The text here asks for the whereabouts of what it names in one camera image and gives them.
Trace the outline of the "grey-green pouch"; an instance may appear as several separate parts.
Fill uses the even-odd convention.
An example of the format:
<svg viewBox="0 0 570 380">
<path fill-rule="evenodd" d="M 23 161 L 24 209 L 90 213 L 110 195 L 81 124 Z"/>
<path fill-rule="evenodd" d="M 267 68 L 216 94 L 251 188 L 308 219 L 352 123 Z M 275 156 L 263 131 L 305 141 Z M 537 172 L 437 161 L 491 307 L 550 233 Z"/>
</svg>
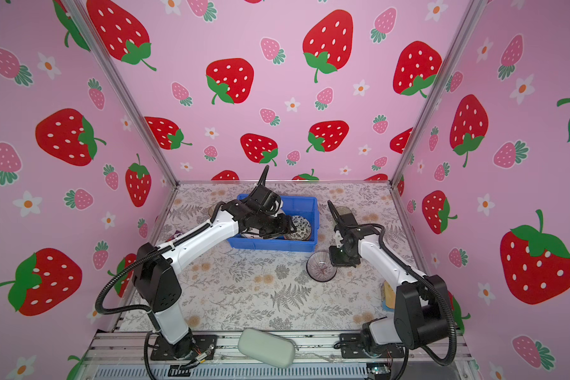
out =
<svg viewBox="0 0 570 380">
<path fill-rule="evenodd" d="M 240 335 L 237 349 L 244 356 L 278 368 L 291 366 L 296 352 L 290 340 L 257 329 L 245 329 Z"/>
</svg>

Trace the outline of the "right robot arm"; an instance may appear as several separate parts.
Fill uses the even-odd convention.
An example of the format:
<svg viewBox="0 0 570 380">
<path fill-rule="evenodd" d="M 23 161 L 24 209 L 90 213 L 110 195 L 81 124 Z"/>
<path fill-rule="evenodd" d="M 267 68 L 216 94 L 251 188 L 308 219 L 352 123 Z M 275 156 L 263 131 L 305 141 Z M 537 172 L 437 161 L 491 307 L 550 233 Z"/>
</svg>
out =
<svg viewBox="0 0 570 380">
<path fill-rule="evenodd" d="M 341 214 L 331 201 L 328 207 L 336 236 L 336 244 L 329 247 L 331 264 L 354 268 L 367 261 L 395 291 L 394 316 L 375 319 L 361 329 L 365 353 L 379 356 L 388 345 L 401 345 L 406 356 L 421 349 L 440 366 L 452 364 L 458 336 L 445 281 L 406 264 L 386 244 L 384 226 L 359 224 L 352 213 Z"/>
</svg>

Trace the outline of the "yellow blue sponge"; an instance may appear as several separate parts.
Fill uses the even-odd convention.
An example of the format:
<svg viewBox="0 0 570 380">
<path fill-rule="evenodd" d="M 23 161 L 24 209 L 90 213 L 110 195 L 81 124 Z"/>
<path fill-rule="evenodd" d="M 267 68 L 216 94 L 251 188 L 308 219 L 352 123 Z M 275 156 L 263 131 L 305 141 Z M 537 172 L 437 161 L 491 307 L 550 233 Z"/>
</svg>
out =
<svg viewBox="0 0 570 380">
<path fill-rule="evenodd" d="M 386 281 L 381 286 L 381 303 L 383 310 L 394 312 L 396 294 Z"/>
</svg>

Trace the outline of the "aluminium front rail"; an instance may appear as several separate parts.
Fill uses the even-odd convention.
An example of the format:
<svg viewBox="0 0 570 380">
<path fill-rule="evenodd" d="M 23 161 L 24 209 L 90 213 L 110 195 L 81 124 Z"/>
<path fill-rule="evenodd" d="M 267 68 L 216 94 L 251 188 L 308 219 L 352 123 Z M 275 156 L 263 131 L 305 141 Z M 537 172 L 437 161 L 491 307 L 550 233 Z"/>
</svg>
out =
<svg viewBox="0 0 570 380">
<path fill-rule="evenodd" d="M 431 361 L 421 347 L 408 348 L 394 326 L 371 323 L 359 330 L 190 332 L 175 344 L 160 333 L 98 333 L 80 363 L 84 370 L 101 365 L 142 366 L 154 371 L 163 364 L 267 364 L 291 368 L 296 364 L 398 361 Z"/>
</svg>

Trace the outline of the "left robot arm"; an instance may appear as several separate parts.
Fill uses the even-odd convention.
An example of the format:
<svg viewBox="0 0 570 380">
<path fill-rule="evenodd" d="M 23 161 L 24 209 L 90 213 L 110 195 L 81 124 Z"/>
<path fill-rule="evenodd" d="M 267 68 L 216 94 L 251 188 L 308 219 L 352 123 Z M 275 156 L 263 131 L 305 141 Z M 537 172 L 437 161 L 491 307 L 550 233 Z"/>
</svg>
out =
<svg viewBox="0 0 570 380">
<path fill-rule="evenodd" d="M 180 273 L 220 242 L 239 234 L 270 239 L 296 231 L 291 216 L 280 212 L 281 197 L 266 186 L 268 173 L 266 166 L 247 197 L 219 202 L 211 217 L 191 231 L 178 234 L 158 246 L 146 243 L 139 247 L 136 261 L 120 270 L 100 291 L 95 302 L 96 311 L 111 315 L 142 310 L 150 318 L 154 333 L 167 343 L 174 358 L 184 359 L 196 351 L 193 333 L 178 305 L 182 296 Z M 144 304 L 105 307 L 104 300 L 109 291 L 128 275 L 132 275 L 133 285 Z"/>
</svg>

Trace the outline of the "green glass cup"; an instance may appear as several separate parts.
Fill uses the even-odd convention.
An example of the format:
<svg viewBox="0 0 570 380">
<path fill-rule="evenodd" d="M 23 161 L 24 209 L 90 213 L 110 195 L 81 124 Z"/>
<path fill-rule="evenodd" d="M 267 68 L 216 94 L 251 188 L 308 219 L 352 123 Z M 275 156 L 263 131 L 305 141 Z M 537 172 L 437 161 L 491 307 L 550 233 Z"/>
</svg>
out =
<svg viewBox="0 0 570 380">
<path fill-rule="evenodd" d="M 339 215 L 347 215 L 347 214 L 351 214 L 352 210 L 349 207 L 338 206 L 337 212 L 339 213 Z"/>
</svg>

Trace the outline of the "black white leaf bowl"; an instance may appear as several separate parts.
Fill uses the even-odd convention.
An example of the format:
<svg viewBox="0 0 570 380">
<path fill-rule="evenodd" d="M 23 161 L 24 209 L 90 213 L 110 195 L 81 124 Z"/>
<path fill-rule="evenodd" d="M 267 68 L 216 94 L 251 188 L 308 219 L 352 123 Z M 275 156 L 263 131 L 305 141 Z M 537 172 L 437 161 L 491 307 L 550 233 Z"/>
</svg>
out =
<svg viewBox="0 0 570 380">
<path fill-rule="evenodd" d="M 285 234 L 284 238 L 291 241 L 308 241 L 312 234 L 312 225 L 310 221 L 302 215 L 293 215 L 291 218 L 295 227 L 295 232 Z"/>
</svg>

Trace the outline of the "blue plastic bin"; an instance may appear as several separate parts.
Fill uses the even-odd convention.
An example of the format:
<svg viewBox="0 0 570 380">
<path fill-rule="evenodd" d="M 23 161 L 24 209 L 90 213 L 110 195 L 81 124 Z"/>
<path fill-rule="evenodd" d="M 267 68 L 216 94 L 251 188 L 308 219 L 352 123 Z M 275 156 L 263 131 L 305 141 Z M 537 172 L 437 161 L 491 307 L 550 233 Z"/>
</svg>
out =
<svg viewBox="0 0 570 380">
<path fill-rule="evenodd" d="M 234 249 L 240 250 L 272 250 L 292 253 L 313 253 L 318 244 L 320 215 L 318 200 L 315 197 L 281 196 L 281 208 L 277 214 L 291 217 L 301 216 L 310 223 L 310 237 L 305 241 L 288 240 L 284 237 L 276 239 L 255 239 L 242 237 L 240 234 L 228 238 Z"/>
</svg>

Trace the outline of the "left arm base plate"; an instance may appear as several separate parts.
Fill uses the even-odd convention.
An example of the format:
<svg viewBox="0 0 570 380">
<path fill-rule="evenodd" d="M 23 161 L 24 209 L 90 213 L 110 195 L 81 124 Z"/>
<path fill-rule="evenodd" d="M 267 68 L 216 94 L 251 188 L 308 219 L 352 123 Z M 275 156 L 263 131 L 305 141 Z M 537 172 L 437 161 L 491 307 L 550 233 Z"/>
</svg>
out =
<svg viewBox="0 0 570 380">
<path fill-rule="evenodd" d="M 154 361 L 191 361 L 204 354 L 203 360 L 212 360 L 217 340 L 217 335 L 193 334 L 191 338 L 185 337 L 172 345 L 162 335 L 159 335 L 152 345 L 150 359 Z"/>
</svg>

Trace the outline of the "purple striped bowl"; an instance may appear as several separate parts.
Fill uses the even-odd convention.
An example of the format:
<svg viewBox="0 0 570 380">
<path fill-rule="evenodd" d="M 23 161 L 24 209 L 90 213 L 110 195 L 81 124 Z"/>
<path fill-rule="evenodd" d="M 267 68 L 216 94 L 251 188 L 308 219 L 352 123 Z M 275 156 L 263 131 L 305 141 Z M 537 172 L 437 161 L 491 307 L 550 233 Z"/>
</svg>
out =
<svg viewBox="0 0 570 380">
<path fill-rule="evenodd" d="M 337 275 L 337 268 L 332 265 L 328 252 L 319 251 L 308 259 L 307 273 L 312 280 L 327 283 Z"/>
</svg>

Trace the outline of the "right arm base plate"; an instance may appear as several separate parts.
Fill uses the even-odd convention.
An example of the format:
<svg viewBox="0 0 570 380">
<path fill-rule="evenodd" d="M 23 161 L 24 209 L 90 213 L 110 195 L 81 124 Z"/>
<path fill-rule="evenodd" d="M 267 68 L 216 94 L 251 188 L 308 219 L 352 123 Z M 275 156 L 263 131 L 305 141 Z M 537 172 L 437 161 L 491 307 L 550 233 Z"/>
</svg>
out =
<svg viewBox="0 0 570 380">
<path fill-rule="evenodd" d="M 378 345 L 363 332 L 340 334 L 333 348 L 344 359 L 403 359 L 405 349 L 398 344 Z"/>
</svg>

